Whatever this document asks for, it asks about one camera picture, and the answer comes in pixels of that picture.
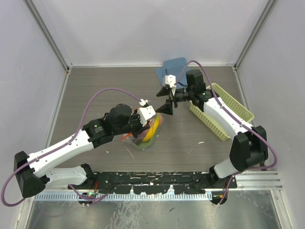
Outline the orange peach fruit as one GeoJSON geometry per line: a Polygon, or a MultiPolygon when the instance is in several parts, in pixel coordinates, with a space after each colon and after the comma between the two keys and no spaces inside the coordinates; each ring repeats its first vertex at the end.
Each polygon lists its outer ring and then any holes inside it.
{"type": "Polygon", "coordinates": [[[162,125],[163,123],[163,116],[161,113],[157,113],[157,118],[158,118],[158,125],[162,125]]]}

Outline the dark brown food item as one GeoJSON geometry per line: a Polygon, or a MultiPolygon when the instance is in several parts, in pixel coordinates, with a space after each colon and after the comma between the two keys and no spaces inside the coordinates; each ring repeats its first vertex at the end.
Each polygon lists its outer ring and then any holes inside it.
{"type": "Polygon", "coordinates": [[[140,134],[138,134],[136,140],[139,141],[139,142],[141,142],[141,141],[146,137],[146,135],[147,135],[147,133],[148,133],[149,130],[150,130],[149,128],[148,128],[148,129],[145,129],[145,130],[142,131],[140,134]]]}

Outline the clear zip bag orange zipper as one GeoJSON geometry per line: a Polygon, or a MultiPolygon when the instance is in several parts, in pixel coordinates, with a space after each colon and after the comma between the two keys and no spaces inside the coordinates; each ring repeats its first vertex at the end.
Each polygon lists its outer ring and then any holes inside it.
{"type": "Polygon", "coordinates": [[[137,150],[144,150],[155,142],[163,122],[164,118],[162,114],[156,113],[156,116],[149,120],[149,129],[144,130],[137,138],[135,138],[132,133],[123,134],[121,141],[132,145],[137,150]]]}

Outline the green leafy vegetable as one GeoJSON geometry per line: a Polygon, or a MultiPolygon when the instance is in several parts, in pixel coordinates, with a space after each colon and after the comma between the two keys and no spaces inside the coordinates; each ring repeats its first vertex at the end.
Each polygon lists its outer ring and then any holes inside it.
{"type": "Polygon", "coordinates": [[[148,142],[141,142],[140,144],[135,145],[135,148],[138,150],[144,150],[144,149],[152,146],[154,144],[154,142],[155,142],[155,139],[151,139],[148,142]]]}

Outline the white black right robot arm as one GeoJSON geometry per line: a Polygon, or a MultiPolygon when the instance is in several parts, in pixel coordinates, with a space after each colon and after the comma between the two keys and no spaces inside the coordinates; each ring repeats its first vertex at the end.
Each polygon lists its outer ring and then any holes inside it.
{"type": "Polygon", "coordinates": [[[219,188],[226,182],[226,177],[264,162],[268,158],[265,129],[261,126],[254,127],[240,118],[224,103],[213,86],[206,88],[200,70],[187,71],[186,80],[187,85],[178,89],[174,75],[164,76],[163,87],[157,96],[167,96],[168,99],[157,112],[172,115],[179,102],[190,101],[229,135],[232,140],[229,157],[209,169],[211,186],[219,188]]]}

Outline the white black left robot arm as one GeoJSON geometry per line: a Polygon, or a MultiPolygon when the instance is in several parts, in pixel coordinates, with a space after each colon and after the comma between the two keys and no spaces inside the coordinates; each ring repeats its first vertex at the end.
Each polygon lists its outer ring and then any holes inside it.
{"type": "Polygon", "coordinates": [[[104,117],[85,124],[72,136],[36,153],[18,152],[14,156],[14,171],[23,198],[33,197],[46,187],[81,185],[90,189],[95,176],[88,166],[57,169],[66,160],[101,145],[117,135],[132,134],[138,137],[149,129],[149,121],[156,115],[152,106],[131,109],[118,104],[104,117]]]}

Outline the yellow banana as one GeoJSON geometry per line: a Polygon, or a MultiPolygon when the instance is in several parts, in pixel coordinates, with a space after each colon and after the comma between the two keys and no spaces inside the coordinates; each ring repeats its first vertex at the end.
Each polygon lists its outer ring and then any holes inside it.
{"type": "Polygon", "coordinates": [[[154,134],[156,133],[157,131],[157,128],[158,128],[158,118],[156,117],[151,123],[150,123],[150,130],[148,131],[146,137],[143,139],[144,142],[147,142],[149,141],[153,136],[154,134]]]}

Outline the pale green plastic basket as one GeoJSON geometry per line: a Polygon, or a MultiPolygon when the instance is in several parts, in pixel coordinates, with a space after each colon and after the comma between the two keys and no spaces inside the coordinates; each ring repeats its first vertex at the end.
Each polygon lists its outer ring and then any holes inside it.
{"type": "Polygon", "coordinates": [[[251,121],[254,119],[254,115],[218,84],[213,83],[212,86],[219,95],[218,99],[223,106],[221,107],[216,99],[212,98],[204,106],[203,112],[193,103],[190,103],[189,110],[223,142],[227,139],[233,139],[238,132],[247,131],[231,118],[224,108],[244,125],[249,128],[252,127],[251,121]]]}

